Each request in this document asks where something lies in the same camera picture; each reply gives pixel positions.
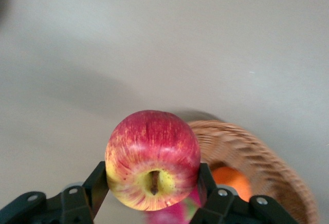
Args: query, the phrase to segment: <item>white wall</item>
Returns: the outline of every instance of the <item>white wall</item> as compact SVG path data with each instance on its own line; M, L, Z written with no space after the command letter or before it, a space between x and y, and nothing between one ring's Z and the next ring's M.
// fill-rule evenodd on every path
M257 135L329 219L329 0L0 0L0 208L84 181L141 109ZM97 223L138 213L111 195Z

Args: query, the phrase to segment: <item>orange fruit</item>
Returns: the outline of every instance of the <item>orange fruit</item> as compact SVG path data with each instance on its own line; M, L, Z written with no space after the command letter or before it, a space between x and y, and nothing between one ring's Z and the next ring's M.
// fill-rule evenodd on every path
M249 202L249 198L252 197L251 185L243 173L231 167L222 166L212 170L211 174L216 184L233 187L241 199Z

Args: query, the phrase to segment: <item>red apple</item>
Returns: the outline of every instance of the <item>red apple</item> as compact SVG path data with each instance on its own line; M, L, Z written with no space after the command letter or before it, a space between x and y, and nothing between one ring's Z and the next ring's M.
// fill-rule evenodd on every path
M112 132L105 152L108 187L124 205L144 211L185 199L197 184L200 148L189 125L174 114L144 110Z
M183 201L157 211L145 211L146 224L189 224L201 206L197 186Z

